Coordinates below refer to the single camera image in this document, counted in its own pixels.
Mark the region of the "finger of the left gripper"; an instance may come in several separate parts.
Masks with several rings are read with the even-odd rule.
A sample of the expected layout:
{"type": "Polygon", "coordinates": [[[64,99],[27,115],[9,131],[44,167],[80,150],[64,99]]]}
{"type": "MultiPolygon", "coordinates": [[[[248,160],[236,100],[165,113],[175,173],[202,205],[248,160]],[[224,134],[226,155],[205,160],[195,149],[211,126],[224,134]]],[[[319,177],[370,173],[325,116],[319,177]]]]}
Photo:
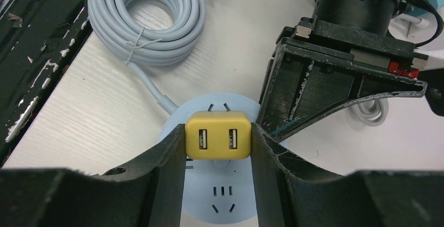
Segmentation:
{"type": "Polygon", "coordinates": [[[418,79],[427,83],[425,97],[430,109],[443,117],[443,68],[421,71],[418,79]]]}

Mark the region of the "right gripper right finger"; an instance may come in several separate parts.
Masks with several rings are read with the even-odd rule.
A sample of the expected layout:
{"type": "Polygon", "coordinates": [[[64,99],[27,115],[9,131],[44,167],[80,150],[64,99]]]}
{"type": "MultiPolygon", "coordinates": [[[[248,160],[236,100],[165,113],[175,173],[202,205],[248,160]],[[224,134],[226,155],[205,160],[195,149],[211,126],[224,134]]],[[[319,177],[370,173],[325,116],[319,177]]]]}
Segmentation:
{"type": "Polygon", "coordinates": [[[259,226],[443,226],[443,172],[360,170],[342,176],[252,126],[259,226]]]}

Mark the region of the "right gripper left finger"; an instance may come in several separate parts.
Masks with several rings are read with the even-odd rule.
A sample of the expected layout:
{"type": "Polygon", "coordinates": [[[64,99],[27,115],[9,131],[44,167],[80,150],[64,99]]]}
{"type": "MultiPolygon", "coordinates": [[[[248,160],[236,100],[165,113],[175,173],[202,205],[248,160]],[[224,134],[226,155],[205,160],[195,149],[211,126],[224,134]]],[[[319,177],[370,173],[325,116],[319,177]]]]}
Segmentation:
{"type": "Polygon", "coordinates": [[[185,128],[102,175],[1,170],[1,226],[179,226],[185,128]]]}

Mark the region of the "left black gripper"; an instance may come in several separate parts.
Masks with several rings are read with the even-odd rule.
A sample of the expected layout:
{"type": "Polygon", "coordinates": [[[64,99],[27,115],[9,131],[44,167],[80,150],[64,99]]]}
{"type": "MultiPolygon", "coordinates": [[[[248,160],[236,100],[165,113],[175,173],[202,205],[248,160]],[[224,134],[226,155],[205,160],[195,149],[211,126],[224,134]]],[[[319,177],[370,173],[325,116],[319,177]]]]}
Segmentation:
{"type": "Polygon", "coordinates": [[[280,44],[269,62],[257,124],[282,141],[311,124],[352,105],[392,97],[422,97],[427,84],[347,60],[360,51],[384,58],[384,68],[396,63],[420,69],[428,55],[416,45],[387,36],[401,0],[314,0],[310,18],[285,27],[284,38],[310,44],[280,44]]]}

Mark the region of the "yellow adapter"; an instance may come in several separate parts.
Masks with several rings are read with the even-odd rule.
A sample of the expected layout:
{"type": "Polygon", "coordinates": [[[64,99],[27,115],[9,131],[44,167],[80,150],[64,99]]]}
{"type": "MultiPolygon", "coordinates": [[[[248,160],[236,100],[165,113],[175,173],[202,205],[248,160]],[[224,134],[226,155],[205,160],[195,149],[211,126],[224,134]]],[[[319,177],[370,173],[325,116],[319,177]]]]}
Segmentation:
{"type": "Polygon", "coordinates": [[[185,124],[185,150],[194,160],[239,160],[251,153],[252,124],[242,111],[198,111],[185,124]]]}

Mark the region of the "round blue socket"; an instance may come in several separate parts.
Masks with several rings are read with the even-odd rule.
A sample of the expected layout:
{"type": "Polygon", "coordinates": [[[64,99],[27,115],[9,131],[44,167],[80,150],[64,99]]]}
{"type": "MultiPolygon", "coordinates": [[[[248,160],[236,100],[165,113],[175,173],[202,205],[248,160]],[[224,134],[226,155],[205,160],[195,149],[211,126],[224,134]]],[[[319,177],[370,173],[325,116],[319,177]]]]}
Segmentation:
{"type": "MultiPolygon", "coordinates": [[[[257,118],[260,105],[240,94],[209,93],[195,97],[170,115],[158,137],[162,141],[177,124],[186,123],[193,113],[227,107],[257,118]]],[[[183,189],[182,211],[212,224],[233,224],[257,214],[250,158],[242,160],[195,160],[188,158],[183,189]]]]}

